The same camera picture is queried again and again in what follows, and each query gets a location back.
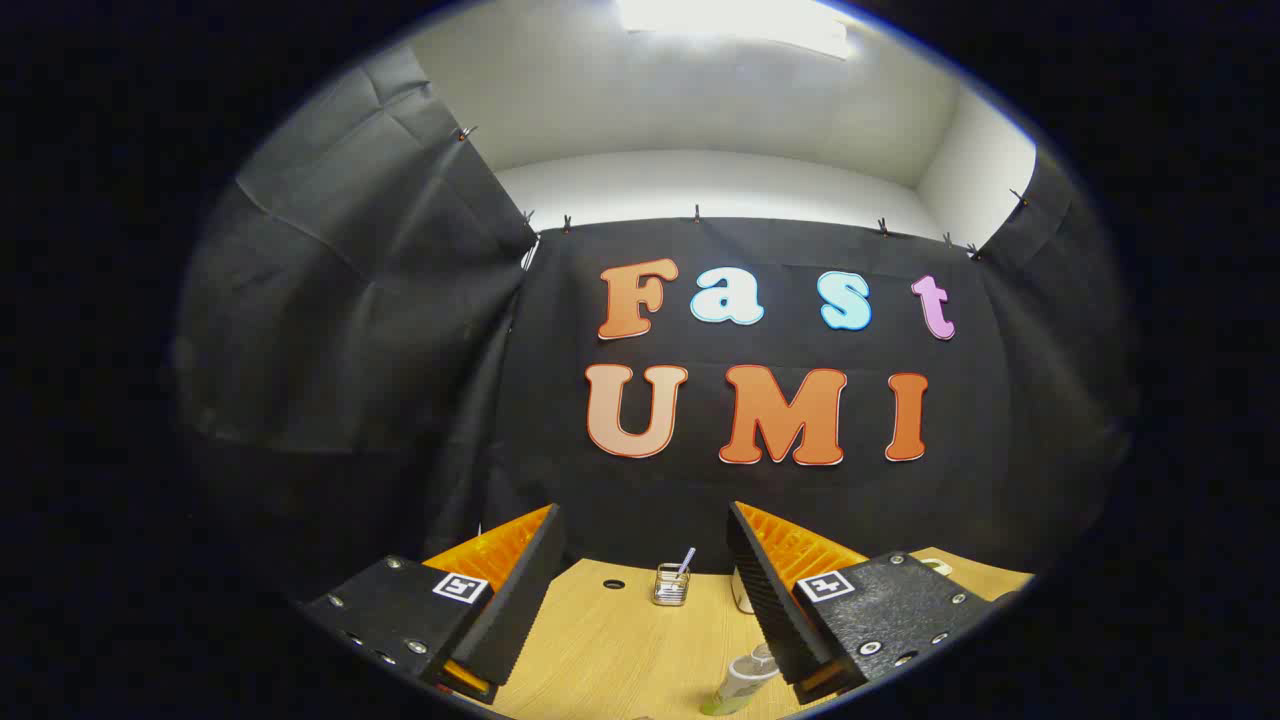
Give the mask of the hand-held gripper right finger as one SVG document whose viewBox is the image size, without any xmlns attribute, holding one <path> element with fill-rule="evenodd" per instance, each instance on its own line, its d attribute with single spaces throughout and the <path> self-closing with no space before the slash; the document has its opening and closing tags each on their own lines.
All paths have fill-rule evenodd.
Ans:
<svg viewBox="0 0 1280 720">
<path fill-rule="evenodd" d="M 914 666 L 998 607 L 908 552 L 867 557 L 740 501 L 730 503 L 726 534 L 765 643 L 801 705 Z"/>
</svg>

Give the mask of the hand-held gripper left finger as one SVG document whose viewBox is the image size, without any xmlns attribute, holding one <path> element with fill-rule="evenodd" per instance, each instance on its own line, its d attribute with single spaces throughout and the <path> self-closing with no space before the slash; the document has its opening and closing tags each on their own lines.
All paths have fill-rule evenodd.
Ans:
<svg viewBox="0 0 1280 720">
<path fill-rule="evenodd" d="M 393 673 L 494 702 L 561 573 L 566 525 L 549 503 L 425 561 L 388 555 L 302 614 Z"/>
</svg>

